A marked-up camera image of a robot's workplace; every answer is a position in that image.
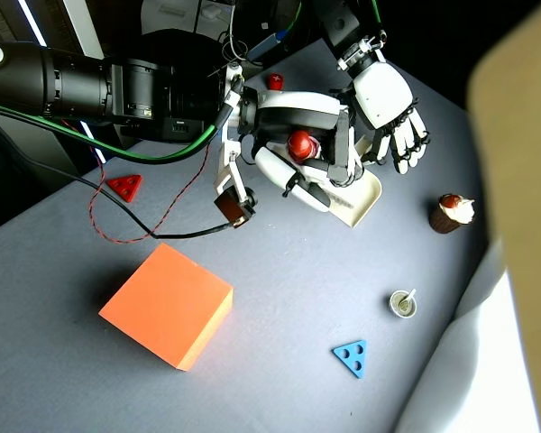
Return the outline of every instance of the red triangle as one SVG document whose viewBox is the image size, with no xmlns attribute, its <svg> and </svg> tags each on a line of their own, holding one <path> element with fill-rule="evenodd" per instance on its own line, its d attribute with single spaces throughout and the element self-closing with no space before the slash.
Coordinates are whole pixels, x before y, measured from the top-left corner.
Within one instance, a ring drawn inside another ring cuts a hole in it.
<svg viewBox="0 0 541 433">
<path fill-rule="evenodd" d="M 134 200 L 138 188 L 141 186 L 142 176 L 140 174 L 133 174 L 132 176 L 110 179 L 107 180 L 106 183 L 122 200 L 126 203 L 130 203 Z"/>
</svg>

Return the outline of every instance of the orange cube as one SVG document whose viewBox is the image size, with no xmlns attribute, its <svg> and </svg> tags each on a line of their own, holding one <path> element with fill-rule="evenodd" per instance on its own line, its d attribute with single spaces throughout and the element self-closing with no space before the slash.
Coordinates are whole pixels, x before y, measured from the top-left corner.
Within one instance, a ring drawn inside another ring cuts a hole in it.
<svg viewBox="0 0 541 433">
<path fill-rule="evenodd" d="M 173 367 L 187 371 L 232 304 L 229 284 L 160 244 L 99 314 Z"/>
</svg>

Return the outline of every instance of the green cable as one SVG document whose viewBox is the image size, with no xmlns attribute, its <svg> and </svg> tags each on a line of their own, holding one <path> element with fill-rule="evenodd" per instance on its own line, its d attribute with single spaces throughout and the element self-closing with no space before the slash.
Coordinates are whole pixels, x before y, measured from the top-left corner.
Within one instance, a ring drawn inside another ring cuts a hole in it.
<svg viewBox="0 0 541 433">
<path fill-rule="evenodd" d="M 24 113 L 20 113 L 18 111 L 12 110 L 10 108 L 6 108 L 4 106 L 0 106 L 0 111 L 3 111 L 5 113 L 9 113 L 9 114 L 12 114 L 12 115 L 24 117 L 24 118 L 29 119 L 31 121 L 39 122 L 40 124 L 45 124 L 45 125 L 47 125 L 49 127 L 48 129 L 52 129 L 52 128 L 56 129 L 57 131 L 65 134 L 65 135 L 76 136 L 77 138 L 79 138 L 79 139 L 81 139 L 83 141 L 87 141 L 87 142 L 92 143 L 92 145 L 94 145 L 96 148 L 101 149 L 101 150 L 107 150 L 107 151 L 115 154 L 118 157 L 122 156 L 122 157 L 125 157 L 125 158 L 129 159 L 130 161 L 140 160 L 141 162 L 165 161 L 165 160 L 169 160 L 171 158 L 178 158 L 178 157 L 185 156 L 185 155 L 191 153 L 192 151 L 194 151 L 200 144 L 202 144 L 206 139 L 208 139 L 209 135 L 216 129 L 215 126 L 211 124 L 202 133 L 202 135 L 200 135 L 200 137 L 198 137 L 193 143 L 189 144 L 187 147 L 185 147 L 184 149 L 181 149 L 178 152 L 172 153 L 170 155 L 165 155 L 165 156 L 148 156 L 148 155 L 143 155 L 143 154 L 140 154 L 140 153 L 128 152 L 128 151 L 125 151 L 124 149 L 119 149 L 117 147 L 111 146 L 110 144 L 99 142 L 98 140 L 91 139 L 90 137 L 87 137 L 86 135 L 83 135 L 81 133 L 77 133 L 76 131 L 72 131 L 72 130 L 70 130 L 68 128 L 65 128 L 64 126 L 61 126 L 59 124 L 55 124 L 55 123 L 53 123 L 53 122 L 51 122 L 49 120 L 46 120 L 43 117 L 37 116 L 37 115 L 26 115 Z"/>
<path fill-rule="evenodd" d="M 375 19 L 377 20 L 377 23 L 381 24 L 381 16 L 379 15 L 379 7 L 377 6 L 377 0 L 371 0 L 372 2 L 372 10 L 375 13 Z"/>
<path fill-rule="evenodd" d="M 295 19 L 292 20 L 292 22 L 289 24 L 289 27 L 287 27 L 287 30 L 285 32 L 290 32 L 292 30 L 293 26 L 295 25 L 295 23 L 298 20 L 298 16 L 300 15 L 300 9 L 302 8 L 302 5 L 303 5 L 303 2 L 300 2 L 298 4 L 298 9 L 297 9 L 297 14 L 295 15 Z"/>
</svg>

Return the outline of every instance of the cupcake wrapper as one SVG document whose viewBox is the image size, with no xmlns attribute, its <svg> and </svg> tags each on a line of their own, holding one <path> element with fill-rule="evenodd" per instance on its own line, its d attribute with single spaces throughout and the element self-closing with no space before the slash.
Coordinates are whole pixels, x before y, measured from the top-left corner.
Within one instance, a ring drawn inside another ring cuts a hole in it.
<svg viewBox="0 0 541 433">
<path fill-rule="evenodd" d="M 461 223 L 453 221 L 443 210 L 437 206 L 429 217 L 429 224 L 437 233 L 447 234 L 461 226 Z"/>
</svg>

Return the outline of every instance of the blue triangular block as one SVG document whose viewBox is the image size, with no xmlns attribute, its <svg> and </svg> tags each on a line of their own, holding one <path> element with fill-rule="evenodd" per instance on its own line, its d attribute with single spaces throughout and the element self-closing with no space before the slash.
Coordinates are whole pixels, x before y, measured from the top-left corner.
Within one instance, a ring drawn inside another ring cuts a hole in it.
<svg viewBox="0 0 541 433">
<path fill-rule="evenodd" d="M 333 349 L 337 358 L 343 361 L 355 376 L 362 379 L 364 376 L 364 362 L 367 355 L 367 342 L 360 340 L 349 345 L 342 345 Z"/>
</svg>

